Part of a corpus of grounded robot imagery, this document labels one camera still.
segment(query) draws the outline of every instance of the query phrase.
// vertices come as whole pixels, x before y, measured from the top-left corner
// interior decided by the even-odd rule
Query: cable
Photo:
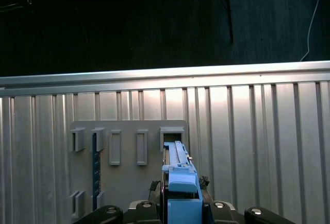
[[[308,29],[308,34],[307,34],[307,52],[306,52],[306,54],[301,58],[300,62],[303,61],[303,60],[306,58],[306,56],[309,54],[309,35],[310,35],[310,30],[311,30],[311,26],[312,26],[312,24],[313,24],[313,20],[314,20],[315,13],[316,13],[316,10],[317,10],[318,5],[319,5],[319,1],[320,1],[320,0],[318,0],[318,1],[316,2],[316,6],[315,6],[315,9],[314,9],[314,13],[313,13],[313,16],[311,17],[311,21],[310,21],[310,25],[309,25],[309,29]]]

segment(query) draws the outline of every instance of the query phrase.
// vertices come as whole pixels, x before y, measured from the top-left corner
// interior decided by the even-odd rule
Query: rectangular slot
[[[72,133],[72,151],[76,150],[76,133]]]
[[[183,127],[160,127],[160,152],[164,151],[164,142],[181,141],[184,144],[184,132]]]
[[[120,165],[121,154],[121,134],[120,130],[111,130],[109,137],[109,164],[112,166]]]
[[[137,165],[145,166],[148,164],[148,130],[137,131]]]
[[[182,141],[182,133],[168,133],[164,134],[164,142]]]

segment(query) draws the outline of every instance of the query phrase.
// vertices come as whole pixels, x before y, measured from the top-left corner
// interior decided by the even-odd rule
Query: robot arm
[[[161,170],[162,179],[148,200],[131,203],[125,213],[117,206],[104,206],[75,224],[294,224],[261,207],[242,215],[230,203],[213,201],[180,141],[164,142]]]

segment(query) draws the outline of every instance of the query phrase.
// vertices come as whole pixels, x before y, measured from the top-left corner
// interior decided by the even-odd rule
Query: gray plastic bracket
[[[136,132],[136,146],[137,165],[148,165],[148,130],[138,130]]]
[[[79,152],[85,148],[84,130],[84,128],[76,128],[74,130],[70,130],[72,144],[70,151]]]
[[[70,203],[72,209],[71,217],[73,219],[79,219],[84,214],[85,205],[85,191],[76,191],[70,196]]]
[[[96,197],[96,209],[99,209],[105,205],[105,191],[101,191]]]
[[[121,130],[109,132],[109,164],[119,166],[121,159]]]
[[[181,142],[185,144],[184,127],[160,127],[160,152],[164,151],[165,134],[181,134]]]
[[[104,149],[104,128],[95,128],[91,132],[96,134],[96,151],[100,152]]]

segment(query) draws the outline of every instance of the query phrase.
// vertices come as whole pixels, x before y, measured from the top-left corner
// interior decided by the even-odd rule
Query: gray plastic panel
[[[179,127],[188,141],[188,125],[184,120],[154,121],[77,121],[71,130],[84,128],[85,149],[71,151],[70,179],[72,192],[85,191],[84,213],[91,208],[92,195],[92,133],[102,128],[106,134],[101,151],[102,205],[115,204],[126,210],[136,200],[147,199],[150,183],[161,179],[161,127]]]

